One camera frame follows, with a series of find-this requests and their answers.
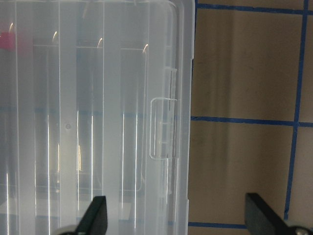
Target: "tan floor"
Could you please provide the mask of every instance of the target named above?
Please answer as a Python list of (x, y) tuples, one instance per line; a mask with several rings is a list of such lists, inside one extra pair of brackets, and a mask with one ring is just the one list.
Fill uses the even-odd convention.
[[(303, 9), (302, 0), (199, 3)], [(313, 10), (313, 0), (309, 0)], [(301, 15), (198, 9), (192, 116), (293, 121)], [(301, 122), (313, 122), (313, 16), (308, 16)], [(189, 221), (244, 224), (244, 195), (258, 192), (283, 216), (292, 126), (192, 121)], [(313, 128), (300, 127), (290, 220), (313, 227)], [(189, 235), (247, 230), (189, 227)]]

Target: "red object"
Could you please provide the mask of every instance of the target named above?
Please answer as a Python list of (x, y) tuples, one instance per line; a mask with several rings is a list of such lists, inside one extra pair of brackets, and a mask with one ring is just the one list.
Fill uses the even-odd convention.
[(0, 49), (5, 50), (15, 49), (15, 33), (2, 32), (0, 34)]

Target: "blue painter's tape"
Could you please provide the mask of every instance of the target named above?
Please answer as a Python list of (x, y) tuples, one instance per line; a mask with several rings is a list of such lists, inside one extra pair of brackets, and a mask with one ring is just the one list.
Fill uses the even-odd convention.
[(302, 16), (302, 28), (301, 28), (301, 44), (300, 44), (300, 55), (299, 55), (299, 68), (298, 68), (298, 82), (297, 82), (297, 94), (294, 110), (294, 123), (293, 127), (292, 143), (291, 143), (291, 154), (289, 163), (288, 183), (285, 201), (284, 219), (288, 219), (290, 200), (291, 200), (291, 188), (293, 180), (294, 161), (297, 145), (297, 134), (299, 126), (299, 114), (300, 114), (300, 103), (301, 103), (301, 90), (302, 90), (302, 76), (303, 76), (303, 65), (304, 65), (304, 52), (305, 52), (305, 40), (307, 35), (307, 22), (308, 22), (308, 5), (309, 0), (303, 2), (303, 16)]
[(252, 6), (228, 6), (217, 4), (196, 4), (198, 9), (216, 9), (216, 10), (236, 10), (236, 11), (249, 11), (249, 12), (266, 12), (266, 13), (280, 13), (280, 14), (293, 14), (302, 15), (303, 10), (293, 9), (280, 9), (280, 8), (267, 8), (267, 7), (252, 7)]
[(311, 122), (299, 122), (299, 126), (301, 126), (301, 127), (313, 127), (313, 123), (311, 123)]
[(261, 125), (277, 125), (277, 126), (294, 126), (293, 121), (279, 120), (262, 120), (262, 119), (245, 119), (245, 118), (229, 118), (229, 117), (195, 117), (191, 116), (192, 121), (212, 121), (212, 122), (229, 122), (229, 123), (246, 123)]
[(220, 224), (220, 223), (200, 223), (189, 222), (189, 227), (222, 228), (222, 229), (246, 229), (244, 224)]

